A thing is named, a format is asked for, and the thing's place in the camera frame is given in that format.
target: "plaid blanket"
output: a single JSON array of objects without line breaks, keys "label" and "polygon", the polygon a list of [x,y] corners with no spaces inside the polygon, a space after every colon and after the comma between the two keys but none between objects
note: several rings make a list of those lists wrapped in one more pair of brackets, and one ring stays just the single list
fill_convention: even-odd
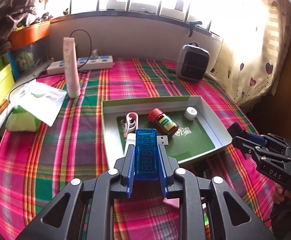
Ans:
[{"label": "plaid blanket", "polygon": [[[52,127],[43,123],[37,133],[4,134],[0,145],[0,233],[5,239],[15,239],[72,178],[92,179],[108,169],[101,131],[102,100],[200,95],[226,127],[238,122],[256,133],[211,80],[180,80],[168,72],[175,63],[166,61],[114,62],[113,69],[80,75],[81,95],[65,99]],[[60,78],[62,75],[39,81],[52,85]],[[65,82],[58,87],[66,89]],[[245,160],[230,145],[207,162],[212,174],[223,177],[261,219],[269,217],[273,182],[255,170],[251,159]],[[159,183],[135,182],[131,199],[115,201],[115,239],[177,240],[178,210],[162,200]]]}]

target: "white wall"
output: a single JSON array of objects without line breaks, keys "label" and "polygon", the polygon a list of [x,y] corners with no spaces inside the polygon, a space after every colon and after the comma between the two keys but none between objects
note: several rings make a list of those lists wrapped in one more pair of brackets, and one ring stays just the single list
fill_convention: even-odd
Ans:
[{"label": "white wall", "polygon": [[[92,38],[92,49],[113,57],[136,57],[176,61],[183,45],[195,41],[199,47],[209,51],[211,69],[221,48],[218,37],[212,38],[189,29],[157,20],[123,17],[92,16],[68,19],[51,24],[49,54],[57,61],[63,59],[63,37],[69,37],[76,29],[86,30]],[[89,54],[89,38],[84,32],[76,32],[78,57]]]}]

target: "wall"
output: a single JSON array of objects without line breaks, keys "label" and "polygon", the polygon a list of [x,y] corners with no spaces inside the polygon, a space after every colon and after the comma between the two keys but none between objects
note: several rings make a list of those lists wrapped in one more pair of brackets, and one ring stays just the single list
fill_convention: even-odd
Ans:
[{"label": "wall", "polygon": [[[51,24],[49,52],[56,60],[63,59],[63,37],[69,37],[76,29],[86,30],[92,38],[92,49],[100,49],[103,55],[113,57],[137,57],[176,61],[181,47],[191,41],[210,53],[209,68],[216,61],[221,42],[189,29],[157,20],[122,17],[92,16],[68,19]],[[90,42],[84,32],[73,34],[78,57],[89,54]]]},{"label": "wall", "polygon": [[248,117],[260,133],[291,139],[291,41],[275,96],[263,97]]}]

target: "bottle label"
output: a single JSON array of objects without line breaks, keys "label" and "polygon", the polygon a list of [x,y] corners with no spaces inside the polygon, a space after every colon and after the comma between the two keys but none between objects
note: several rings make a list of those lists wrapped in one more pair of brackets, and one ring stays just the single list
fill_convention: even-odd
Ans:
[{"label": "bottle label", "polygon": [[173,122],[167,115],[163,114],[163,117],[160,119],[159,123],[167,130],[170,131],[173,127],[176,126],[176,123]]}]

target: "tissue box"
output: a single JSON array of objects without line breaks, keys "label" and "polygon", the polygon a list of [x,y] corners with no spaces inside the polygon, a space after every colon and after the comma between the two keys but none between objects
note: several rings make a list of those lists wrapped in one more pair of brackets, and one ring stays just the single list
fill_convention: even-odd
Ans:
[{"label": "tissue box", "polygon": [[12,75],[11,65],[8,64],[0,71],[0,104],[14,84],[15,82]]},{"label": "tissue box", "polygon": [[6,129],[9,132],[37,132],[40,124],[41,121],[38,118],[21,106],[18,106],[10,114],[6,123]]}]

